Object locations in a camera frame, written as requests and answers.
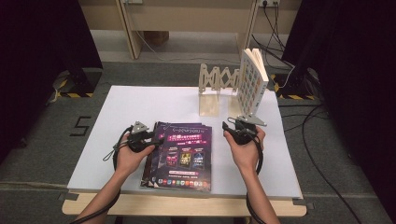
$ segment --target person's left hand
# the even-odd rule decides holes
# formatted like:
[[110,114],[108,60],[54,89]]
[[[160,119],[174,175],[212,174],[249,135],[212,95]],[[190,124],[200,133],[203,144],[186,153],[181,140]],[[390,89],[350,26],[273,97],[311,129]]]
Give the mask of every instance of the person's left hand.
[[[121,141],[124,141],[128,137],[128,133],[122,137]],[[140,162],[154,150],[155,146],[149,146],[143,149],[141,152],[133,152],[128,146],[120,148],[119,156],[117,157],[117,169],[116,172],[120,172],[123,175],[130,175],[133,173]]]

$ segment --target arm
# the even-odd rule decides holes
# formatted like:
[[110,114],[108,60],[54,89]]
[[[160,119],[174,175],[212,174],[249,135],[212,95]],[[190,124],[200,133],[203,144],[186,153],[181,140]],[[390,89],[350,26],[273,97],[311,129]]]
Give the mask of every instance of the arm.
[[[78,215],[77,219],[88,216],[108,205],[119,192],[122,184],[126,178],[133,173],[140,162],[155,148],[155,146],[146,147],[139,153],[132,152],[128,146],[120,148],[119,156],[117,158],[117,169],[108,182],[96,194],[92,201],[85,207],[85,209]],[[107,212],[87,220],[84,223],[105,223]]]
[[[257,127],[257,132],[257,137],[262,143],[265,132],[259,127]],[[259,159],[256,145],[253,141],[250,141],[246,145],[239,146],[228,132],[224,132],[224,137],[230,145],[231,152],[233,153],[233,161],[244,179],[247,187],[247,195],[255,213],[265,223],[280,223],[256,174],[256,164]]]

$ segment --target black tape marking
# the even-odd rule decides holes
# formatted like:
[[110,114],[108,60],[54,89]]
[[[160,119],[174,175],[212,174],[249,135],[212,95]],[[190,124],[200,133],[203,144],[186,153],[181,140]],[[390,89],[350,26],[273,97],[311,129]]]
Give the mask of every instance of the black tape marking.
[[80,117],[78,117],[78,120],[77,120],[77,123],[76,123],[76,125],[75,125],[75,128],[82,128],[82,129],[84,129],[84,133],[70,133],[70,136],[72,136],[72,137],[81,137],[81,136],[85,136],[85,134],[87,133],[87,131],[88,131],[88,129],[90,128],[90,126],[83,126],[83,125],[79,125],[79,122],[82,120],[82,119],[90,119],[91,117],[88,117],[88,116],[80,116]]

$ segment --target wall socket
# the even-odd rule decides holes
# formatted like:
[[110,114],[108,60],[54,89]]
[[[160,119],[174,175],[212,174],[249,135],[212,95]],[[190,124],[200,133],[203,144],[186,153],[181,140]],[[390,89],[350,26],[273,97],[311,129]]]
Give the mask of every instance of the wall socket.
[[[264,1],[264,0],[259,0],[260,1],[260,3],[259,3],[259,7],[262,7],[262,2]],[[276,4],[279,6],[279,4],[280,4],[280,0],[266,0],[267,1],[267,7],[275,7],[276,6]]]

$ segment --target person's right hand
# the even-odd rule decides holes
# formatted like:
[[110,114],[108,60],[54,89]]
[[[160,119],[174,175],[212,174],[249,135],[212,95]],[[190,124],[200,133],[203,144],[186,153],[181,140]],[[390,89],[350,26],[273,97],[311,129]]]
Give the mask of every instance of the person's right hand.
[[[265,137],[265,132],[257,126],[256,130],[256,141],[260,141],[263,149],[262,141]],[[255,143],[253,141],[250,141],[249,143],[240,146],[235,143],[233,137],[229,132],[224,131],[223,135],[227,140],[228,144],[230,145],[231,152],[233,153],[233,161],[235,162],[239,171],[241,173],[255,172],[257,161],[259,160],[259,152],[257,151]]]

